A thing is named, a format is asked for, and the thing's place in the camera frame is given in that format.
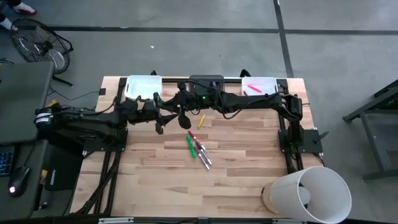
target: floor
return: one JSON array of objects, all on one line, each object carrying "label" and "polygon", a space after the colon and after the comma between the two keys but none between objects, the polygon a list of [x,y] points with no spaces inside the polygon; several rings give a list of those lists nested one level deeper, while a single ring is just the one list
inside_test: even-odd
[{"label": "floor", "polygon": [[[278,29],[273,0],[26,0],[35,19],[61,26],[192,27]],[[285,29],[397,30],[395,0],[279,0]],[[17,16],[5,11],[11,18]],[[243,68],[253,76],[304,78],[325,164],[347,182],[353,197],[350,218],[397,222],[398,178],[364,182],[376,171],[362,124],[342,116],[369,101],[397,79],[398,35],[313,35],[188,32],[57,32],[73,43],[70,68],[61,77],[71,88],[52,86],[70,98],[98,90],[106,75],[222,74]],[[288,46],[282,52],[284,38]],[[0,58],[23,59],[0,32]],[[62,103],[93,107],[97,96]],[[57,200],[63,211],[70,192]]]}]

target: keyboard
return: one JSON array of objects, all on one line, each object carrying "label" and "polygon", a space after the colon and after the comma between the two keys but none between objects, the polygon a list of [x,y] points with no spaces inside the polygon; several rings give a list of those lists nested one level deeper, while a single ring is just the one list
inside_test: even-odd
[{"label": "keyboard", "polygon": [[0,146],[0,177],[10,175],[15,146]]}]

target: computer mouse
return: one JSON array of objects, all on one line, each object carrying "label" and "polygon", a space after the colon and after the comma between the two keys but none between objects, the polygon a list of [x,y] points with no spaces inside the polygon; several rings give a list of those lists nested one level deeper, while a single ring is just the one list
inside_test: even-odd
[{"label": "computer mouse", "polygon": [[11,197],[19,197],[25,192],[29,171],[28,167],[22,166],[12,172],[8,182],[8,194]]}]

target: white plastic container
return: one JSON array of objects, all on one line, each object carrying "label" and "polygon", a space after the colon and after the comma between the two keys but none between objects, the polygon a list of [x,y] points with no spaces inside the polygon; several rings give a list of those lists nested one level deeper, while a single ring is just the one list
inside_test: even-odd
[{"label": "white plastic container", "polygon": [[276,78],[273,77],[243,77],[242,96],[244,96],[243,91],[246,92],[247,96],[264,95],[266,93],[271,95],[278,91],[278,84]]},{"label": "white plastic container", "polygon": [[138,96],[144,99],[154,98],[154,93],[162,96],[162,77],[158,75],[130,75],[127,78],[124,96],[136,99]]},{"label": "white plastic container", "polygon": [[342,222],[352,204],[346,182],[326,167],[309,167],[278,178],[270,198],[274,208],[287,218],[326,224]]}]

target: green marker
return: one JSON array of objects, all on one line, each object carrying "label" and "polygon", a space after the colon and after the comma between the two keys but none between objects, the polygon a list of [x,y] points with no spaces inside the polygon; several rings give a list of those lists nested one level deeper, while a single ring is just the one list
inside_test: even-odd
[{"label": "green marker", "polygon": [[187,135],[187,142],[188,142],[189,148],[191,149],[192,157],[196,158],[197,154],[195,153],[195,149],[193,148],[193,145],[192,145],[191,136],[189,136],[189,134]]}]

